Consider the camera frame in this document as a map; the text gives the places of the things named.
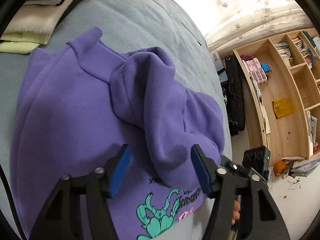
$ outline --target stack of folded clothes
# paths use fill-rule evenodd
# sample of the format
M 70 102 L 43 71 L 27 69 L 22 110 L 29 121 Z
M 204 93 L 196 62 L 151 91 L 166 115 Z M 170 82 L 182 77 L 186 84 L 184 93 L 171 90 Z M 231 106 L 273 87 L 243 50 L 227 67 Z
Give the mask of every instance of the stack of folded clothes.
M 55 27 L 82 0 L 27 0 L 0 38 L 0 52 L 28 54 L 47 44 Z

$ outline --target white curtain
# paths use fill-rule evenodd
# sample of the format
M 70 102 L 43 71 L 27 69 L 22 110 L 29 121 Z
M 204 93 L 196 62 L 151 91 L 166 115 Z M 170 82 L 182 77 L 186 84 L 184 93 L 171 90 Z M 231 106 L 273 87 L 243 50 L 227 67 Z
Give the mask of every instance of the white curtain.
M 209 51 L 230 51 L 278 33 L 313 27 L 294 0 L 175 0 L 204 35 Z

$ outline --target light blue bedsheet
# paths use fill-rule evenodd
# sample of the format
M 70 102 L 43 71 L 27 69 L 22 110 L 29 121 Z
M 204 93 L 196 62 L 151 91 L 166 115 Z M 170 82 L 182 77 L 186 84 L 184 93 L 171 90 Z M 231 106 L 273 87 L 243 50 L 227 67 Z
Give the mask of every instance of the light blue bedsheet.
M 83 0 L 56 28 L 47 46 L 49 52 L 92 26 L 103 30 L 102 41 L 119 52 L 159 46 L 172 57 L 176 79 L 186 87 L 209 94 L 219 103 L 224 118 L 226 146 L 231 158 L 228 121 L 219 78 L 200 31 L 173 0 Z M 0 163 L 9 178 L 10 144 L 15 107 L 28 55 L 0 54 Z M 4 190 L 0 208 L 14 224 Z M 212 202 L 205 203 L 158 239 L 201 239 Z

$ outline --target purple object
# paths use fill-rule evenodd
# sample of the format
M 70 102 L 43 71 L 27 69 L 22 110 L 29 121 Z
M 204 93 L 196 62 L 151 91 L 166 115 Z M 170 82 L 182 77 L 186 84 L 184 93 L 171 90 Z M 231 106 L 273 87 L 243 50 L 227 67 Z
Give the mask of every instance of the purple object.
M 220 164 L 217 102 L 174 80 L 173 62 L 161 48 L 120 54 L 101 36 L 93 27 L 61 52 L 31 53 L 11 155 L 12 191 L 27 236 L 63 174 L 88 174 L 124 143 L 132 159 L 108 200 L 120 240 L 156 237 L 201 205 L 194 144 Z

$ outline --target human hand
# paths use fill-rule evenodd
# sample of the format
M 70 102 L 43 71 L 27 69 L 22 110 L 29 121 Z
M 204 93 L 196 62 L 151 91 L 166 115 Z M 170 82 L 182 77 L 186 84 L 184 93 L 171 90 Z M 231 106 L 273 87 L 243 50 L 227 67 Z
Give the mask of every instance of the human hand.
M 235 200 L 235 205 L 233 206 L 233 214 L 232 214 L 232 221 L 231 224 L 234 225 L 236 220 L 240 219 L 240 203 Z

